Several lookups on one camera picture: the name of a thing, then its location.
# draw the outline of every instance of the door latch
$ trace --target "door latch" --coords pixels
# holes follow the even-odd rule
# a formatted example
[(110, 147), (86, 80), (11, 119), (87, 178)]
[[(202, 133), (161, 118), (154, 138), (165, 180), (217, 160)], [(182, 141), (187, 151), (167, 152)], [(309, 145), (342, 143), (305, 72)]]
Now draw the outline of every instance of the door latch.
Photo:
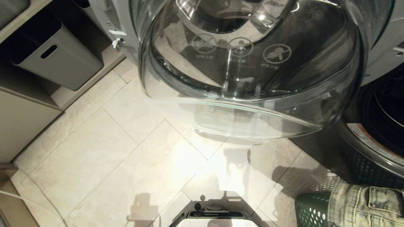
[(121, 38), (116, 38), (114, 41), (112, 41), (112, 47), (116, 50), (121, 50), (122, 44), (124, 43), (124, 40)]

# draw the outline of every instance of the laundry basket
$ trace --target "laundry basket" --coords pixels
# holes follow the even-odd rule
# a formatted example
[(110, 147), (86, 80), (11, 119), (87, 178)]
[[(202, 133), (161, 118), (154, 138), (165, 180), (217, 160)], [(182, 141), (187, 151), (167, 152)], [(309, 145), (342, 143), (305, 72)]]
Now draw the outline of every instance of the laundry basket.
[(71, 90), (79, 89), (103, 63), (51, 13), (42, 10), (5, 41), (16, 66)]
[(331, 193), (300, 195), (295, 200), (298, 227), (328, 227), (328, 203)]

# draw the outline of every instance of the gray storage bin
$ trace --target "gray storage bin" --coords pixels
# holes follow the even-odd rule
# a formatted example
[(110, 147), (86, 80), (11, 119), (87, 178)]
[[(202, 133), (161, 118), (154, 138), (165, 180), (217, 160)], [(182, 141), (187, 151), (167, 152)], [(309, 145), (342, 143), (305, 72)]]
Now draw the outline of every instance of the gray storage bin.
[(40, 12), (8, 40), (11, 62), (71, 90), (79, 89), (102, 67), (63, 24)]
[(28, 0), (0, 0), (0, 29), (29, 5)]

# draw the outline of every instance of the denim shorts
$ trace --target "denim shorts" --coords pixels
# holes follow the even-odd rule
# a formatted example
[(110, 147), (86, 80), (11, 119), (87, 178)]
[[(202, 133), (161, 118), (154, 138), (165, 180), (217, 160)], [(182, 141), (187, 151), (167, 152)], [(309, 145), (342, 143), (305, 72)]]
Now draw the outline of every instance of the denim shorts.
[(329, 227), (404, 227), (404, 191), (339, 182), (328, 204)]

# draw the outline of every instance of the cabinet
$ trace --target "cabinet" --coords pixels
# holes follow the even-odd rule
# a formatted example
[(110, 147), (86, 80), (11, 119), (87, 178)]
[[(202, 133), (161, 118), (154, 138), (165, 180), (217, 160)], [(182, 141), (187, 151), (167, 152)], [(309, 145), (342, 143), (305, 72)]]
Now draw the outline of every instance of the cabinet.
[(0, 164), (9, 163), (59, 114), (124, 56), (71, 0), (30, 0), (29, 7), (0, 30), (0, 45), (40, 10), (47, 10), (102, 62), (103, 67), (72, 91), (0, 58)]
[(0, 163), (10, 162), (62, 111), (0, 90)]

